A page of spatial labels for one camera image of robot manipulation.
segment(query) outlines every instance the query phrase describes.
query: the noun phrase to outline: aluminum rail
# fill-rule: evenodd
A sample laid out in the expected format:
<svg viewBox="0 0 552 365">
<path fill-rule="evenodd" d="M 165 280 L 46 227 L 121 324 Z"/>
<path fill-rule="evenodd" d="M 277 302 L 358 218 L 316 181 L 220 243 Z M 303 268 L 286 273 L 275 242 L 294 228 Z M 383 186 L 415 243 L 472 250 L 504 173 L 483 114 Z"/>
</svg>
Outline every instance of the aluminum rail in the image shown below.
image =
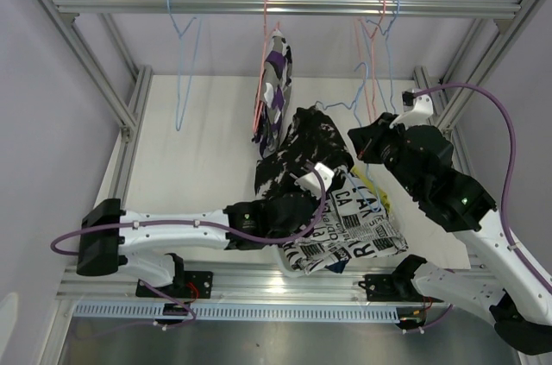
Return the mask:
<svg viewBox="0 0 552 365">
<path fill-rule="evenodd" d="M 468 83 L 474 85 L 485 84 L 496 66 L 506 56 L 545 1 L 521 0 L 522 9 L 519 10 L 510 27 L 503 34 L 497 32 L 490 46 L 467 78 Z M 460 120 L 474 93 L 469 89 L 457 90 L 439 116 L 436 123 L 437 128 L 445 132 L 451 130 Z"/>
<path fill-rule="evenodd" d="M 166 0 L 53 0 L 60 13 L 165 14 Z M 173 13 L 262 14 L 264 0 L 171 0 Z M 386 11 L 397 9 L 386 0 Z M 400 0 L 400 16 L 512 19 L 514 0 Z M 382 0 L 267 0 L 267 12 L 295 16 L 381 16 Z"/>
<path fill-rule="evenodd" d="M 136 80 L 138 78 L 138 66 L 132 59 L 132 55 L 130 54 L 129 48 L 122 39 L 119 28 L 109 14 L 100 14 L 99 18 L 103 24 L 103 27 L 105 28 L 105 31 L 111 39 L 113 46 L 121 57 L 122 63 L 127 67 L 132 78 Z"/>
</svg>

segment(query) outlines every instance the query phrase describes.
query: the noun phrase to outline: white wall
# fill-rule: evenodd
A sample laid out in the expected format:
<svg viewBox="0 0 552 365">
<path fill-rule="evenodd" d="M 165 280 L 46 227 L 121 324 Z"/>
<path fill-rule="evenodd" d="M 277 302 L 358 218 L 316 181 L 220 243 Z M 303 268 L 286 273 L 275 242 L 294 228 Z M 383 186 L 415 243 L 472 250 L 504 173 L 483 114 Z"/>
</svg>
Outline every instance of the white wall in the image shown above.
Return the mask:
<svg viewBox="0 0 552 365">
<path fill-rule="evenodd" d="M 22 365 L 36 359 L 69 262 L 49 243 L 93 205 L 116 125 L 35 0 L 0 7 L 0 299 L 21 302 L 2 364 Z M 127 92 L 126 72 L 106 66 Z"/>
<path fill-rule="evenodd" d="M 510 194 L 511 226 L 534 256 L 552 272 L 552 0 L 548 0 L 506 55 L 485 87 L 505 104 L 517 135 L 517 162 Z M 509 143 L 504 121 L 477 97 L 461 120 L 470 160 L 482 184 L 499 199 Z"/>
</svg>

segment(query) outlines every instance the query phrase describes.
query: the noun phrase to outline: garment on hanger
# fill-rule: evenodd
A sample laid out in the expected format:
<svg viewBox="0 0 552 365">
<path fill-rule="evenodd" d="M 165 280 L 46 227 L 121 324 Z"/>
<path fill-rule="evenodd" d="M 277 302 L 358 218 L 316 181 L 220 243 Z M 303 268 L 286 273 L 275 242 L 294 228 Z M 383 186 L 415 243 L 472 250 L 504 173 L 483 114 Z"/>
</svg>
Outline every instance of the garment on hanger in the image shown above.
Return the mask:
<svg viewBox="0 0 552 365">
<path fill-rule="evenodd" d="M 260 121 L 253 139 L 259 144 L 263 158 L 278 149 L 284 114 L 292 94 L 292 50 L 277 29 L 269 39 L 260 86 Z"/>
<path fill-rule="evenodd" d="M 385 206 L 378 205 L 368 187 L 351 173 L 353 157 L 339 130 L 315 106 L 298 108 L 278 151 L 257 164 L 257 197 L 277 198 L 301 191 L 291 174 L 303 175 L 307 161 L 322 162 L 336 175 L 322 220 L 308 236 L 281 246 L 293 269 L 309 274 L 336 263 L 342 266 L 356 257 L 395 255 L 408 248 L 389 221 Z"/>
</svg>

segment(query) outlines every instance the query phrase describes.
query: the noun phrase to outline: gray wall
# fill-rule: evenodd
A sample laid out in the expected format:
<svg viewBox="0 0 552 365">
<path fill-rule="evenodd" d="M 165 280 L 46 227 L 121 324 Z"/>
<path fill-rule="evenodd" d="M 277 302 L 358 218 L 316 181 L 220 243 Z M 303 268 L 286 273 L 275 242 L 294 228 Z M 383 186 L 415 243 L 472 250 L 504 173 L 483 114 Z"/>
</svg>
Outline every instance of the gray wall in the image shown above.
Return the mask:
<svg viewBox="0 0 552 365">
<path fill-rule="evenodd" d="M 49 243 L 77 229 L 93 205 L 116 126 L 35 0 L 0 7 L 0 299 L 20 296 L 2 364 L 21 365 L 39 353 L 69 262 Z M 126 72 L 106 66 L 126 93 Z"/>
</svg>

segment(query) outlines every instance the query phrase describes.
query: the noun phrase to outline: purple and white garment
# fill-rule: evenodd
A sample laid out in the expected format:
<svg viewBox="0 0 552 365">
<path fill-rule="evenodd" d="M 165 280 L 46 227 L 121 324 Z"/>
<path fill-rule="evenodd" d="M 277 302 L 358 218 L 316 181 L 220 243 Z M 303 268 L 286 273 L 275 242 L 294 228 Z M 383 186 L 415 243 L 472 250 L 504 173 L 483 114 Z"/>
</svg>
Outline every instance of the purple and white garment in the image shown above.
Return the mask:
<svg viewBox="0 0 552 365">
<path fill-rule="evenodd" d="M 292 94 L 292 50 L 279 30 L 270 36 L 267 51 L 260 85 L 259 128 L 253 139 L 259 144 L 263 158 L 278 149 L 284 114 Z"/>
</svg>

